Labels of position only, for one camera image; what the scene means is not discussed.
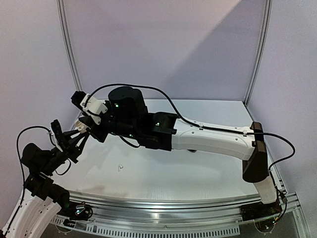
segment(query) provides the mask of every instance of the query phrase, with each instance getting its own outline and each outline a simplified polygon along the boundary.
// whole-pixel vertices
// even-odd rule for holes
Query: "robotic arm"
[[[108,98],[98,100],[75,92],[72,103],[83,112],[77,130],[63,133],[55,120],[51,123],[55,137],[52,150],[41,150],[33,143],[24,148],[21,162],[30,175],[11,222],[3,228],[3,237],[39,238],[57,213],[70,220],[88,220],[92,216],[91,206],[70,201],[69,192],[50,178],[66,160],[78,162],[90,135],[101,143],[111,133],[135,139],[149,149],[200,150],[236,157],[242,160],[243,180],[254,184],[263,204],[275,206],[277,192],[267,169],[260,123],[229,127],[192,121],[178,114],[149,113],[141,91],[127,86],[112,90]]]

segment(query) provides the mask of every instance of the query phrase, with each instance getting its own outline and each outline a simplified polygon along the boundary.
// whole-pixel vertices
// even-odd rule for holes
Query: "white backdrop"
[[[317,237],[317,1],[273,1],[259,74],[249,109],[269,132],[294,143],[294,158],[277,165],[296,191],[312,237]],[[291,153],[267,138],[275,159]]]
[[[67,0],[83,89],[151,85],[177,99],[243,100],[265,0]],[[145,92],[146,98],[160,98]],[[107,90],[99,94],[107,97]]]
[[[0,7],[0,229],[16,205],[22,175],[16,153],[18,133],[59,119],[69,130],[78,110],[62,39],[56,1],[4,0]],[[47,132],[25,132],[22,152],[34,142],[51,149]]]

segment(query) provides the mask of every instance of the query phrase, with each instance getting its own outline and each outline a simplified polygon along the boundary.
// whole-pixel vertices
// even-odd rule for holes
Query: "white table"
[[[242,102],[173,101],[190,119],[229,126],[252,123]],[[149,112],[174,112],[167,100],[146,100],[146,105]],[[108,135],[103,144],[90,137],[78,160],[66,175],[54,175],[55,183],[70,191],[142,200],[226,199],[257,194],[253,184],[242,180],[242,161],[221,154],[135,149],[118,136]]]

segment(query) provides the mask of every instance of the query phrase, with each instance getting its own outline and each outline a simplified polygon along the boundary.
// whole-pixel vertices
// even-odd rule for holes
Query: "vertical metal bar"
[[[249,83],[249,86],[248,86],[248,89],[247,89],[246,95],[244,96],[244,101],[243,101],[244,105],[246,105],[246,106],[250,102],[250,98],[251,98],[251,95],[253,92],[255,81],[256,81],[256,78],[257,78],[257,75],[259,72],[260,63],[261,63],[264,45],[265,45],[265,40],[266,40],[266,35],[267,35],[267,30],[268,30],[271,7],[272,7],[272,0],[266,0],[265,9],[264,9],[264,17],[263,17],[263,21],[262,21],[261,34],[260,34],[258,50],[257,50],[257,57],[256,57],[256,61],[255,61],[254,66],[253,66],[250,83]]]
[[[71,46],[71,42],[69,38],[64,0],[57,0],[57,9],[59,14],[61,31],[62,31],[64,43],[65,43],[65,49],[66,49],[66,53],[68,57],[70,70],[74,79],[75,87],[76,87],[76,90],[83,91],[83,87],[80,82],[80,78],[79,78],[79,74],[76,67],[74,54],[73,54],[73,50],[72,50],[72,46]]]

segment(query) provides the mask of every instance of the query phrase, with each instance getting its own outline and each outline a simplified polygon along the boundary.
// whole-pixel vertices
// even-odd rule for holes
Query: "ventilation grille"
[[[65,227],[63,225],[65,219],[58,216],[54,217],[51,220],[52,224]],[[111,229],[108,227],[86,224],[85,229],[74,229],[81,232],[91,233],[95,235],[100,235],[108,238],[222,238],[222,237],[231,237],[240,234],[239,226],[231,226],[222,229],[210,229],[204,230],[203,232],[136,232],[136,231],[127,231],[119,229]]]

